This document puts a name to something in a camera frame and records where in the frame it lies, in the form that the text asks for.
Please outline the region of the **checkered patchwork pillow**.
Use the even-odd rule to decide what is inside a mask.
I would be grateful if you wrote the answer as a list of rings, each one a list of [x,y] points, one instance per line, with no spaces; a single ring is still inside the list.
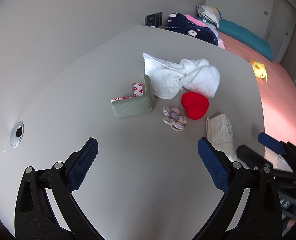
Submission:
[[[197,5],[197,16],[203,21],[212,24],[216,29],[219,28],[220,19],[222,18],[221,12],[211,5]]]

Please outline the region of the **teal long pillow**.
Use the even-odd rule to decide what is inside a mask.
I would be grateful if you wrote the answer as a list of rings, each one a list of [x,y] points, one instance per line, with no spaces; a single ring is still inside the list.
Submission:
[[[221,32],[225,35],[228,35],[229,37],[234,38],[235,40],[238,40],[239,42],[242,42],[246,46],[264,56],[269,61],[274,61],[270,44],[259,36],[253,34],[247,28],[221,18],[217,32]]]

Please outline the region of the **navy cartoon fleece blanket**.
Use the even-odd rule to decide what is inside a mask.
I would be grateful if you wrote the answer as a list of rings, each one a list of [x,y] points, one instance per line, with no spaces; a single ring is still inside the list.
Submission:
[[[219,45],[215,33],[207,26],[201,26],[187,19],[177,12],[169,15],[165,26],[166,30],[197,38],[215,46]]]

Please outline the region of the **yellow duck plush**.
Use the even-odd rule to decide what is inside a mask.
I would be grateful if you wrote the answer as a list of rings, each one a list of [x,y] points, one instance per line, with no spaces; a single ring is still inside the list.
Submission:
[[[252,66],[255,76],[258,79],[264,80],[265,82],[268,81],[268,74],[265,69],[265,65],[263,63],[250,60],[249,63]]]

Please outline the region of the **red heart plush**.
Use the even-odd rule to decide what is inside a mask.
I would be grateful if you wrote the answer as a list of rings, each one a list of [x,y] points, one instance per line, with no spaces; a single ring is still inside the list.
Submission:
[[[181,105],[189,119],[201,119],[209,108],[209,100],[198,93],[186,92],[181,97]]]

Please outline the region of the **black wall switch panel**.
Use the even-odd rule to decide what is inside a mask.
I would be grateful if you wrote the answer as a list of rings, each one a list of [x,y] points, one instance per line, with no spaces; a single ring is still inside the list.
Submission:
[[[145,26],[159,28],[163,25],[163,13],[158,12],[151,15],[145,16]]]

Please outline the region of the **white quilted towel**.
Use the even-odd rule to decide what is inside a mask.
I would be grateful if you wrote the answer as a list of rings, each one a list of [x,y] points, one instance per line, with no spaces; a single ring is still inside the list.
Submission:
[[[171,100],[183,90],[213,98],[220,85],[220,72],[206,59],[183,59],[173,63],[143,54],[145,75],[151,80],[154,96]]]

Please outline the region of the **lined paper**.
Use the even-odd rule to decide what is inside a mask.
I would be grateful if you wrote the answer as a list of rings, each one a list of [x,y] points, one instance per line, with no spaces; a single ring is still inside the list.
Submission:
[[[207,139],[217,150],[225,153],[228,159],[237,161],[231,121],[225,114],[206,120]]]

